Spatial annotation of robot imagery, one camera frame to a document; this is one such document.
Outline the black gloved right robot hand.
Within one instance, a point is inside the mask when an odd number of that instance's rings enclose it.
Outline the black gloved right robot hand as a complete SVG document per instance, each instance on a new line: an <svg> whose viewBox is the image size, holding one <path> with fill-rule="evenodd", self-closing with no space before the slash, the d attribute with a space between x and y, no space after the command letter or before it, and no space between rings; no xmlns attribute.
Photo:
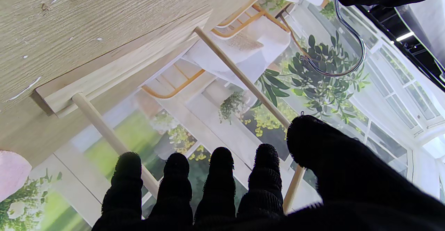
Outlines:
<svg viewBox="0 0 445 231"><path fill-rule="evenodd" d="M444 205L422 192L365 144L311 115L291 122L287 146L294 161L313 171L321 204L284 212L280 159L261 144L248 179L248 192L235 207L234 160L225 147L210 157L203 196L191 208L189 163L169 156L158 198L149 217L141 210L141 161L122 154L102 215L93 231L443 231Z"/></svg>

